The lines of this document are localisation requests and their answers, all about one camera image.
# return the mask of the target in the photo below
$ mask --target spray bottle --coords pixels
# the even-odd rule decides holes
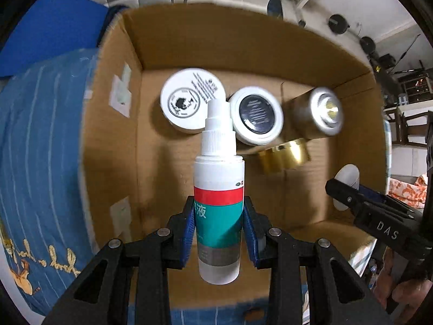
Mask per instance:
[[[200,276],[214,285],[239,275],[244,174],[230,104],[211,100],[194,164],[194,207]]]

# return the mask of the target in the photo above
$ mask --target human hand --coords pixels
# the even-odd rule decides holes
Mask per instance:
[[[397,303],[406,305],[400,316],[395,319],[395,324],[400,325],[408,322],[415,314],[430,291],[432,282],[428,280],[410,280],[396,285],[391,277],[393,256],[392,249],[387,248],[383,256],[384,266],[376,281],[373,294],[385,309],[387,299],[391,294],[393,300]]]

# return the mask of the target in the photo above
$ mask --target cardboard box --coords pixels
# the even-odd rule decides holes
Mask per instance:
[[[113,78],[131,69],[129,117],[109,105]],[[245,193],[274,226],[296,238],[328,238],[349,257],[369,236],[337,212],[326,180],[345,164],[359,167],[362,184],[384,191],[382,97],[371,71],[332,42],[283,20],[212,4],[155,5],[128,10],[107,33],[85,114],[84,167],[90,211],[100,246],[115,236],[110,206],[129,198],[133,239],[163,227],[193,194],[193,161],[201,135],[178,132],[164,118],[159,94],[184,67],[213,72],[227,95],[243,86],[269,90],[284,105],[315,86],[335,90],[345,124],[339,135],[308,142],[311,162],[265,176],[256,149],[239,145]],[[278,142],[296,136],[286,120]],[[201,307],[266,297],[269,270],[254,269],[242,247],[240,276],[230,285],[201,280],[195,247],[183,271],[169,271],[170,304]]]

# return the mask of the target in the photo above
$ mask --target white jar lid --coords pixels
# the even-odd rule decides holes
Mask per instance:
[[[159,99],[164,116],[174,127],[185,133],[200,133],[207,118],[207,103],[225,100],[226,91],[212,73],[187,68],[165,82]]]
[[[236,137],[248,145],[265,145],[283,129],[283,110],[271,93],[258,86],[246,86],[230,97],[230,115]]]

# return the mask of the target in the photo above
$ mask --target metallic cylinder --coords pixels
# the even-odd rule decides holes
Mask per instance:
[[[307,142],[302,138],[263,150],[258,156],[266,174],[296,168],[310,161]]]
[[[314,88],[290,101],[292,122],[305,139],[331,137],[343,126],[343,110],[328,88]]]

